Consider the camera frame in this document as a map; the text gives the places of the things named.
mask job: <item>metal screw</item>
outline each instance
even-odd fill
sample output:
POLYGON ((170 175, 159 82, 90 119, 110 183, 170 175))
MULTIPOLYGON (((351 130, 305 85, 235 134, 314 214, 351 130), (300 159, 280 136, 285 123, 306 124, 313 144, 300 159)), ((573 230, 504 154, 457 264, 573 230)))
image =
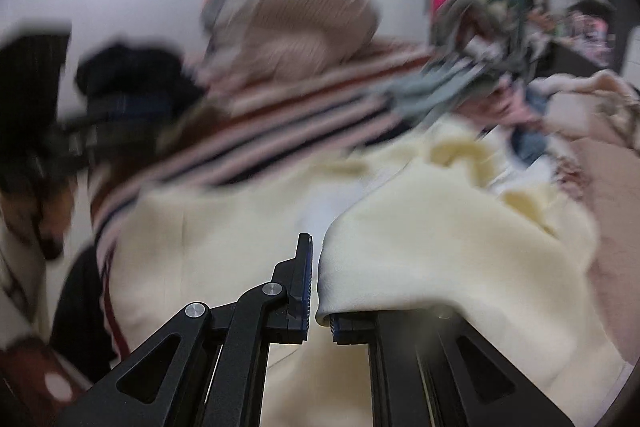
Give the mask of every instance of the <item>metal screw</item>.
POLYGON ((204 307, 204 304, 201 304, 200 302, 194 302, 192 304, 189 304, 184 310, 187 316, 191 317, 192 319, 197 319, 198 317, 202 317, 205 311, 206 309, 204 307))
POLYGON ((453 316, 453 309, 450 306, 438 306, 436 316, 443 320, 450 319, 453 316))
POLYGON ((270 297, 279 295, 282 291, 282 286, 276 282, 268 282, 262 287, 262 293, 270 297))

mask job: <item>black metal bracket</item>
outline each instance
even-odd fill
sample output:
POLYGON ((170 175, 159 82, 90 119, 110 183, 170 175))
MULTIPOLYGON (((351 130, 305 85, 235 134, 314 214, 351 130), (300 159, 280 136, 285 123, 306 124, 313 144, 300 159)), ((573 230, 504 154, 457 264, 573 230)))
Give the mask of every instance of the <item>black metal bracket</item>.
POLYGON ((450 307, 331 317, 368 344, 374 427, 570 427, 535 385, 450 307))
POLYGON ((260 423, 269 345, 302 344, 313 244, 238 302, 191 303, 57 419, 58 427, 249 427, 260 423))

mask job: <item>white fabric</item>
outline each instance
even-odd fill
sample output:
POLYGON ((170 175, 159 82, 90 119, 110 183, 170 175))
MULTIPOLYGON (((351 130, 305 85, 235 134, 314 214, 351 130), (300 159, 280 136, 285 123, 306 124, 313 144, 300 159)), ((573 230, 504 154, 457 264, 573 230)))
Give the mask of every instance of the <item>white fabric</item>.
POLYGON ((518 158, 511 147, 504 144, 511 139, 513 129, 498 125, 487 133, 482 142, 495 150, 492 161, 497 175, 489 186, 489 190, 500 196, 507 190, 517 190, 542 184, 551 184, 554 179, 556 162, 548 155, 542 155, 533 165, 527 167, 518 158))
POLYGON ((547 78, 536 78, 529 84, 534 90, 545 96, 557 92, 592 93, 597 90, 628 94, 637 99, 638 94, 614 71, 602 70, 589 78, 581 78, 567 73, 552 74, 547 78))

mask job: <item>gray clothing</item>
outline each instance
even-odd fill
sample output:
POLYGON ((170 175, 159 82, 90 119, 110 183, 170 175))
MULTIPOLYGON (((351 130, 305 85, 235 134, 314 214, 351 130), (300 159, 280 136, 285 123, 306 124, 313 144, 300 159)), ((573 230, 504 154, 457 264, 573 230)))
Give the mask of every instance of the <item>gray clothing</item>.
POLYGON ((420 73, 374 88, 390 97, 392 110, 413 125, 429 127, 469 98, 481 98, 498 86, 499 75, 468 60, 433 62, 420 73))

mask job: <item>cream blanket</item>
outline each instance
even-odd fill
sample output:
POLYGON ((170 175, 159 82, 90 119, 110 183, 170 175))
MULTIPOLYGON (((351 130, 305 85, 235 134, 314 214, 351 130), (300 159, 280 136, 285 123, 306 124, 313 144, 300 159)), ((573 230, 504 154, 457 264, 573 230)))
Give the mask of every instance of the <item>cream blanket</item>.
MULTIPOLYGON (((317 262, 342 214, 321 256, 321 321, 450 301, 578 427, 592 426, 623 367, 584 279, 595 225, 548 185, 491 195, 496 159, 447 121, 260 184, 151 191, 111 269, 119 325, 135 348, 191 301, 236 301, 293 256, 300 232, 314 236, 317 262)), ((317 281, 314 270, 312 311, 317 281)), ((369 389, 366 348, 335 346, 313 324, 302 347, 271 347, 262 425, 368 427, 369 389)))

